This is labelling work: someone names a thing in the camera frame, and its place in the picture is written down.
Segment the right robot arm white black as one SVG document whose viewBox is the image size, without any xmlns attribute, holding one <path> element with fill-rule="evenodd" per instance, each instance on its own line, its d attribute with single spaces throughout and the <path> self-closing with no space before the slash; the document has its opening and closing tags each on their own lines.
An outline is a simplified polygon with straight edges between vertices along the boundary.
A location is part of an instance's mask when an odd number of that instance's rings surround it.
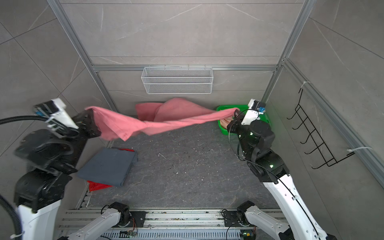
<svg viewBox="0 0 384 240">
<path fill-rule="evenodd" d="M 286 222 L 260 210 L 251 202 L 238 207 L 238 219 L 241 224 L 253 225 L 275 240 L 334 240 L 317 223 L 301 198 L 292 175 L 283 159 L 272 149 L 275 134 L 268 123 L 255 117 L 249 124 L 242 121 L 249 110 L 235 110 L 234 118 L 228 125 L 229 135 L 238 138 L 235 156 L 247 163 L 251 172 L 272 194 L 283 212 Z"/>
</svg>

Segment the pink-red t-shirt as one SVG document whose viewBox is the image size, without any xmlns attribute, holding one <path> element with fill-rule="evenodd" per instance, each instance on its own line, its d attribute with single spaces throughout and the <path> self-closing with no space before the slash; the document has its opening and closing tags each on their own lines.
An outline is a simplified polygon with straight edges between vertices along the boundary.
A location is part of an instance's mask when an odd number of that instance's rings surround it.
<svg viewBox="0 0 384 240">
<path fill-rule="evenodd" d="M 165 103 L 136 105 L 138 117 L 128 117 L 100 107 L 88 107 L 93 111 L 94 121 L 101 138 L 111 141 L 144 133 L 156 135 L 196 124 L 219 121 L 234 116 L 238 108 L 213 111 L 182 98 L 173 98 Z"/>
</svg>

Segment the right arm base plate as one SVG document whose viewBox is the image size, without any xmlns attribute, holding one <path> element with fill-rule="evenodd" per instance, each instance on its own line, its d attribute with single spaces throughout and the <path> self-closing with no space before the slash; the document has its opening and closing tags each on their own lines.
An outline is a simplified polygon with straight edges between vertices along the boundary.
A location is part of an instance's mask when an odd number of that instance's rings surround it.
<svg viewBox="0 0 384 240">
<path fill-rule="evenodd" d="M 221 216 L 224 219 L 224 224 L 226 227 L 256 227 L 258 225 L 250 224 L 245 218 L 239 217 L 237 211 L 229 211 L 227 209 L 221 210 Z"/>
</svg>

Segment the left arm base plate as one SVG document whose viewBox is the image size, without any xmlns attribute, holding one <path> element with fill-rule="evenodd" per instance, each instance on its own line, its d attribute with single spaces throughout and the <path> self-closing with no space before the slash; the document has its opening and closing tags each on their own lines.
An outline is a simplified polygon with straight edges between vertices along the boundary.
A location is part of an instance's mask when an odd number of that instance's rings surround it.
<svg viewBox="0 0 384 240">
<path fill-rule="evenodd" d="M 145 211 L 133 211 L 121 214 L 119 221 L 113 228 L 142 228 L 144 226 L 147 212 Z"/>
</svg>

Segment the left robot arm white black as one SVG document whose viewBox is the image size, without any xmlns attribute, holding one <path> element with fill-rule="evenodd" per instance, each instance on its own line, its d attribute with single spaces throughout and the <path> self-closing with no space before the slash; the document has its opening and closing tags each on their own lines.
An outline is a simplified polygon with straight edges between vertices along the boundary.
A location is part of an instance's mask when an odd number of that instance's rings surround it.
<svg viewBox="0 0 384 240">
<path fill-rule="evenodd" d="M 65 188 L 77 172 L 76 165 L 91 138 L 100 136 L 93 112 L 83 111 L 72 119 L 77 128 L 47 129 L 29 133 L 15 156 L 33 167 L 16 183 L 14 202 L 18 207 L 21 240 L 52 240 Z"/>
</svg>

